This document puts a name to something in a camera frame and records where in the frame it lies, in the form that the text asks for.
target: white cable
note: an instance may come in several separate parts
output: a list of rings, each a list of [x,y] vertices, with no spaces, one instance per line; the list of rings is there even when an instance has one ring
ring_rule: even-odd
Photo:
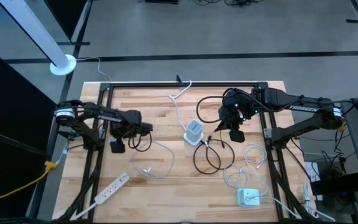
[[[131,165],[132,165],[132,167],[133,167],[138,173],[144,175],[144,176],[147,177],[147,178],[158,178],[158,179],[166,178],[166,177],[168,177],[169,174],[171,173],[171,170],[172,170],[172,167],[173,167],[173,162],[175,161],[175,153],[173,153],[173,151],[172,151],[170,148],[168,148],[167,146],[164,146],[163,144],[161,144],[161,143],[159,143],[159,142],[152,141],[152,143],[158,144],[159,146],[164,147],[165,149],[168,149],[168,150],[172,153],[172,163],[171,163],[171,166],[169,167],[169,170],[168,170],[167,174],[162,175],[162,176],[160,176],[160,175],[154,175],[154,174],[151,174],[151,173],[150,173],[151,168],[148,168],[147,170],[139,170],[138,168],[136,168],[136,166],[134,166],[134,158],[135,158],[135,156],[139,153],[138,151],[136,151],[136,152],[132,155],[132,157],[131,157]],[[145,146],[146,144],[149,144],[149,141],[146,142],[146,143],[144,143],[143,145],[141,145],[141,147],[142,147],[142,146]]]
[[[100,58],[98,58],[98,57],[90,57],[90,58],[83,58],[83,59],[77,59],[77,60],[88,60],[88,59],[98,59],[99,60],[99,62],[98,62],[98,72],[100,74],[104,75],[105,77],[108,77],[110,82],[112,82],[111,77],[108,74],[106,74],[106,73],[104,73],[104,72],[102,72],[100,70],[100,62],[101,62]]]
[[[179,94],[177,94],[176,96],[168,95],[168,97],[171,98],[173,100],[173,102],[175,103],[175,112],[177,114],[177,119],[185,131],[186,131],[186,126],[182,123],[182,121],[180,120],[179,115],[178,115],[178,104],[177,104],[176,98],[178,98],[184,91],[186,91],[187,89],[190,88],[191,80],[189,80],[189,82],[190,82],[190,84],[186,88],[182,89],[182,91]]]
[[[252,149],[257,149],[262,153],[262,158],[257,160],[257,161],[250,161],[248,159],[248,152],[251,151]],[[247,165],[254,170],[254,172],[256,173],[256,170],[254,168],[252,168],[252,166],[250,164],[258,164],[256,166],[256,169],[258,169],[263,163],[264,160],[266,160],[267,158],[267,152],[266,149],[262,146],[258,146],[256,144],[247,144],[242,148],[242,155],[244,156],[244,159],[246,160]]]
[[[262,158],[260,160],[257,160],[257,161],[250,161],[248,159],[248,152],[251,150],[251,149],[258,149],[261,153],[262,153]],[[248,145],[245,145],[243,148],[242,148],[242,154],[244,156],[244,159],[246,160],[246,163],[247,165],[252,169],[253,172],[249,172],[249,171],[246,171],[244,170],[241,166],[237,165],[237,164],[227,164],[226,166],[224,166],[223,168],[223,179],[225,181],[225,183],[230,186],[230,187],[234,187],[234,188],[243,188],[245,187],[248,182],[249,182],[249,177],[250,175],[254,175],[256,176],[256,178],[258,178],[260,180],[260,182],[265,186],[265,190],[259,194],[258,196],[255,196],[255,197],[261,197],[265,194],[267,194],[267,191],[269,190],[269,188],[267,187],[267,184],[266,182],[260,177],[260,175],[258,173],[256,173],[256,170],[254,168],[252,168],[252,166],[250,164],[258,164],[256,169],[258,169],[264,162],[264,160],[266,160],[267,158],[267,152],[266,150],[262,147],[262,146],[258,146],[256,144],[248,144]],[[239,169],[239,171],[237,172],[233,172],[229,175],[226,175],[226,169],[229,167],[229,166],[234,166],[236,168]],[[238,180],[235,184],[232,184],[230,183],[230,178],[234,175],[238,174]],[[241,184],[240,185],[240,182],[241,182],[241,179],[242,179],[242,176],[243,174],[245,175],[246,177],[246,182],[244,184]]]
[[[288,212],[290,212],[294,217],[297,217],[299,219],[302,219],[302,217],[300,217],[299,215],[293,213],[293,211],[291,211],[287,206],[285,206],[283,203],[281,203],[281,201],[273,198],[273,197],[270,197],[270,196],[264,196],[264,197],[259,197],[260,199],[263,199],[263,198],[269,198],[269,199],[272,199],[274,201],[276,201],[277,203],[279,203],[282,207],[284,207]]]
[[[259,150],[259,151],[262,153],[262,158],[259,159],[259,160],[256,160],[256,161],[251,161],[251,160],[249,160],[249,159],[248,159],[248,152],[251,151],[251,149],[257,149],[257,150]],[[265,181],[260,177],[260,175],[256,172],[256,169],[258,169],[258,168],[264,163],[264,161],[265,161],[266,158],[267,158],[267,152],[266,152],[265,148],[263,148],[262,146],[258,146],[258,145],[256,145],[256,144],[247,144],[247,145],[245,145],[245,146],[242,148],[242,155],[244,156],[244,159],[246,160],[247,165],[252,169],[253,172],[248,172],[248,171],[244,170],[242,167],[240,167],[240,166],[238,166],[238,165],[236,165],[236,164],[227,164],[227,165],[224,167],[224,169],[223,169],[223,178],[224,178],[225,183],[227,183],[227,185],[229,185],[229,186],[231,186],[231,187],[243,188],[243,187],[245,187],[245,186],[248,184],[250,174],[251,174],[251,175],[254,175],[254,176],[256,176],[256,178],[258,178],[258,179],[260,180],[260,182],[265,186],[265,190],[264,190],[261,194],[259,194],[259,195],[249,197],[248,200],[253,199],[253,198],[259,198],[259,199],[270,198],[270,199],[276,201],[277,203],[279,203],[279,204],[280,204],[281,206],[283,206],[285,209],[287,209],[288,212],[290,212],[294,217],[301,218],[299,215],[293,213],[287,206],[285,206],[283,203],[281,203],[281,201],[279,201],[279,200],[277,200],[277,199],[275,199],[275,198],[273,198],[273,197],[270,197],[270,196],[264,196],[265,194],[267,194],[267,191],[269,190],[269,188],[267,187],[266,182],[265,182]],[[257,164],[256,169],[254,169],[254,168],[251,166],[251,164]],[[226,176],[226,169],[227,169],[227,167],[230,166],[230,165],[237,167],[237,168],[239,169],[239,171],[233,172],[233,173],[231,173],[230,175]],[[229,179],[230,179],[233,175],[235,175],[235,174],[238,174],[238,175],[239,175],[239,179],[238,179],[238,181],[237,181],[235,184],[231,184],[231,183],[229,182]],[[242,177],[243,174],[246,176],[247,180],[246,180],[246,182],[245,182],[244,184],[239,185],[239,183],[240,183],[240,181],[241,181],[241,177]]]
[[[311,202],[310,202],[310,198],[309,198],[309,188],[308,188],[308,184],[305,183],[303,185],[303,200],[305,201],[305,209],[306,211],[312,215],[313,217],[317,218],[316,215],[314,215],[315,212],[317,212],[318,214],[330,219],[331,221],[335,222],[335,219],[322,213],[322,212],[319,212],[317,211],[316,209],[314,209],[312,206],[311,206]]]
[[[60,159],[62,159],[63,154],[64,154],[64,155],[67,155],[67,146],[68,146],[68,141],[66,142],[66,145],[65,145],[65,147],[63,148],[63,151],[62,151],[62,153],[60,154],[59,159],[55,162],[56,165],[59,165]]]
[[[96,206],[96,202],[93,203],[91,206],[89,206],[87,209],[83,210],[81,213],[79,213],[78,215],[76,215],[73,219],[71,220],[77,220],[79,219],[81,216],[85,215],[86,213],[88,213],[92,208],[94,208]]]

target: yellow cable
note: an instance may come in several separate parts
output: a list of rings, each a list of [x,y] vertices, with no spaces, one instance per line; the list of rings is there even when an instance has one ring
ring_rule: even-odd
[[[10,196],[10,195],[13,194],[13,193],[16,193],[16,192],[18,192],[18,191],[20,191],[20,190],[25,189],[26,187],[28,187],[28,186],[30,186],[30,185],[32,185],[32,184],[37,183],[38,181],[40,181],[40,179],[44,178],[44,177],[49,173],[49,171],[51,171],[52,169],[56,169],[56,167],[57,167],[57,165],[56,165],[55,163],[49,162],[49,161],[46,161],[46,162],[45,162],[45,166],[46,166],[45,172],[44,172],[44,174],[42,174],[39,178],[37,178],[37,179],[33,180],[32,182],[26,184],[25,186],[19,187],[19,188],[16,189],[16,190],[13,190],[13,191],[11,191],[11,192],[9,192],[9,193],[7,193],[7,194],[1,195],[1,196],[0,196],[0,199],[1,199],[1,198],[4,198],[4,197],[7,197],[7,196]]]

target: pole base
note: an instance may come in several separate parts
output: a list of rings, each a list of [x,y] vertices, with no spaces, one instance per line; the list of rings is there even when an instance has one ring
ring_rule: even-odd
[[[74,71],[74,68],[77,65],[77,60],[72,55],[66,55],[66,57],[68,60],[68,64],[65,67],[59,68],[56,67],[53,63],[51,63],[49,66],[50,72],[52,72],[54,75],[67,75],[70,72]]]

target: wooden tabletop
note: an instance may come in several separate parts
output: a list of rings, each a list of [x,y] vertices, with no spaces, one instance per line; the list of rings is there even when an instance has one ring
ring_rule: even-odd
[[[81,101],[97,102],[100,83],[84,83]],[[269,81],[269,87],[285,91],[281,81]],[[250,92],[251,88],[238,87]],[[177,98],[179,117],[184,124],[191,120],[198,120],[196,115],[197,102],[206,96],[222,95],[226,87],[191,87]],[[184,130],[180,126],[176,115],[175,105],[168,95],[176,95],[179,88],[114,88],[112,108],[120,110],[139,110],[142,113],[143,122],[152,123],[153,141],[169,147],[175,153],[173,169],[165,179],[147,179],[137,174],[131,166],[130,159],[135,153],[134,149],[126,146],[124,154],[112,154],[108,141],[106,141],[101,176],[99,181],[100,192],[123,172],[131,175],[130,181],[107,200],[103,205],[97,206],[94,222],[275,222],[277,214],[275,204],[270,199],[261,199],[260,206],[242,208],[237,206],[237,189],[232,188],[223,180],[223,172],[213,175],[200,174],[193,165],[193,153],[195,147],[183,140]],[[221,99],[206,100],[200,106],[200,115],[204,120],[218,118],[218,109]],[[269,117],[265,115],[268,127]],[[275,113],[276,123],[279,127],[293,125],[292,114],[288,110]],[[86,120],[92,125],[93,120]],[[204,140],[218,124],[203,124]],[[222,131],[223,141],[232,146],[235,152],[235,163],[246,170],[247,167],[242,155],[242,148],[246,144],[258,144],[264,147],[264,138],[259,116],[244,122],[241,131],[245,133],[246,141],[243,143],[232,142],[228,131]],[[213,133],[213,138],[218,139],[219,133]],[[75,146],[82,142],[70,144]],[[211,143],[222,159],[222,165],[231,162],[232,154],[229,149],[223,149],[218,143]],[[301,152],[291,143],[289,149],[303,164]],[[196,163],[201,170],[211,172],[214,170],[206,161],[205,147],[196,154]],[[59,217],[72,203],[80,191],[83,170],[85,166],[86,150],[76,148],[69,151],[65,162],[62,181],[58,193],[53,218]],[[287,151],[283,151],[285,165],[287,167],[290,188],[300,202],[303,202],[303,184],[308,181],[306,175],[296,163],[296,160]],[[258,160],[261,154],[257,150],[250,151],[249,159]],[[151,173],[164,175],[172,163],[172,154],[165,148],[153,144],[143,153],[138,153],[134,159],[134,165],[138,169],[151,168]],[[267,161],[257,169],[257,173],[268,185],[267,195],[273,197],[271,180]],[[263,184],[254,176],[250,177],[248,188],[264,190]],[[285,203],[284,194],[281,192],[282,202]]]

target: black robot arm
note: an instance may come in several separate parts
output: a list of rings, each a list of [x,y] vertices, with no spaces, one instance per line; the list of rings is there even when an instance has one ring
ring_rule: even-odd
[[[83,103],[79,100],[64,101],[55,110],[56,122],[71,127],[84,141],[84,149],[99,150],[101,141],[99,131],[91,129],[84,120],[98,118],[110,122],[110,134],[117,139],[118,152],[125,152],[122,138],[134,138],[136,134],[147,135],[153,130],[152,124],[143,123],[139,111],[120,111],[96,105],[92,102]]]
[[[271,138],[276,147],[283,147],[292,137],[309,131],[319,128],[337,129],[342,125],[341,109],[335,107],[334,102],[328,98],[293,96],[274,88],[254,88],[251,93],[229,88],[222,98],[219,109],[221,122],[215,131],[230,129],[231,140],[236,142],[245,140],[244,133],[239,131],[239,125],[259,112],[295,110],[314,113],[310,119],[293,126],[265,130],[266,137]]]

